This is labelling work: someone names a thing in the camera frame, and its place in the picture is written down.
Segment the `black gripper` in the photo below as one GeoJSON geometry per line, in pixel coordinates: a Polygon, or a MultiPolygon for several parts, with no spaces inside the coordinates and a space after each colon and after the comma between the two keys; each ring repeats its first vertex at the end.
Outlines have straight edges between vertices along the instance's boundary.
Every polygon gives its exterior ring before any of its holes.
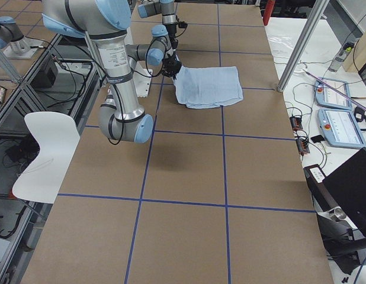
{"type": "Polygon", "coordinates": [[[177,79],[176,75],[179,73],[182,63],[176,56],[171,56],[163,60],[163,75],[172,76],[172,80],[177,79]]]}
{"type": "Polygon", "coordinates": [[[167,32],[168,32],[168,36],[169,36],[169,40],[171,43],[172,47],[178,47],[178,40],[176,38],[176,27],[178,24],[173,23],[173,24],[168,24],[167,25],[167,32]]]}

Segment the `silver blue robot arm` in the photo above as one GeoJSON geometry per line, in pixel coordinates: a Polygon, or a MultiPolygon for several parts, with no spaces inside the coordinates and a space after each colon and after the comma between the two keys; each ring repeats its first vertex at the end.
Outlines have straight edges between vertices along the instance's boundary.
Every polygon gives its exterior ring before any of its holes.
{"type": "Polygon", "coordinates": [[[161,14],[162,24],[166,27],[172,48],[176,50],[178,40],[176,38],[178,16],[175,13],[173,0],[143,1],[137,8],[140,18],[147,18],[161,14]]]}
{"type": "Polygon", "coordinates": [[[111,85],[99,111],[99,128],[109,140],[144,143],[152,134],[153,118],[139,104],[133,79],[137,62],[161,66],[167,77],[181,68],[173,1],[150,1],[138,12],[142,18],[162,15],[162,23],[152,28],[150,44],[125,43],[131,25],[128,1],[43,1],[45,27],[64,36],[88,36],[98,48],[98,65],[111,85]]]}

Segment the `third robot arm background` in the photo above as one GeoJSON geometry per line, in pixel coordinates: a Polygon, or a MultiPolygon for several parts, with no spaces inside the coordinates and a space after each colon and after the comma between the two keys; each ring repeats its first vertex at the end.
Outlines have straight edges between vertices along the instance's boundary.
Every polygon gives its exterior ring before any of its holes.
{"type": "Polygon", "coordinates": [[[23,38],[24,34],[13,17],[0,17],[0,49],[5,48],[10,43],[16,43],[23,38]]]}

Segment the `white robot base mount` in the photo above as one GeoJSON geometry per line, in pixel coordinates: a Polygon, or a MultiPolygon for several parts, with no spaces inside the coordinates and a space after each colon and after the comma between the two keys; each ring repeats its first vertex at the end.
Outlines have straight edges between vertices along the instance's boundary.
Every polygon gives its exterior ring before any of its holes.
{"type": "Polygon", "coordinates": [[[136,93],[139,98],[146,98],[149,94],[150,84],[152,81],[153,70],[142,68],[139,62],[136,63],[133,72],[133,80],[136,93]]]}

